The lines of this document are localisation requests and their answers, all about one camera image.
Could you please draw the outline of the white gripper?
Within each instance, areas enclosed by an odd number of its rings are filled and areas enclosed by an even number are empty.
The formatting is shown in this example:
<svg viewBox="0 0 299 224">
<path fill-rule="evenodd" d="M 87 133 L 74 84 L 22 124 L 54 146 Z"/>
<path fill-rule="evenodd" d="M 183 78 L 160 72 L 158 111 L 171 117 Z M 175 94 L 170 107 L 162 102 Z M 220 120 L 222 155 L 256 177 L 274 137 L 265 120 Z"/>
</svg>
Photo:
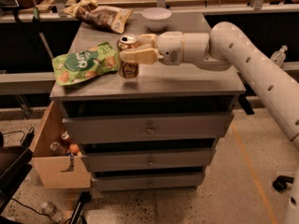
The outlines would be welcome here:
<svg viewBox="0 0 299 224">
<path fill-rule="evenodd" d="M 120 52 L 120 59 L 126 63 L 154 64 L 157 61 L 165 65 L 180 65 L 182 63 L 182 32 L 165 32 L 143 34 L 138 37 L 139 45 L 150 45 L 146 49 L 125 49 Z"/>
</svg>

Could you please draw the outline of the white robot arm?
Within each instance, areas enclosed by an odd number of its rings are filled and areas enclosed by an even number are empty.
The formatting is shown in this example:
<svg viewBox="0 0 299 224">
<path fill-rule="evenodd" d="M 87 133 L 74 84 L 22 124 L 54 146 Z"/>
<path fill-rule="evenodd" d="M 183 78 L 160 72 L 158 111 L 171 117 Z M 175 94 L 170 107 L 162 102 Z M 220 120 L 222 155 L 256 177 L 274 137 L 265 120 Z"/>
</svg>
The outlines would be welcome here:
<svg viewBox="0 0 299 224">
<path fill-rule="evenodd" d="M 299 148 L 299 83 L 259 51 L 234 24 L 223 21 L 208 33 L 165 32 L 137 38 L 120 52 L 126 63 L 179 65 L 225 71 L 234 66 L 293 145 Z"/>
</svg>

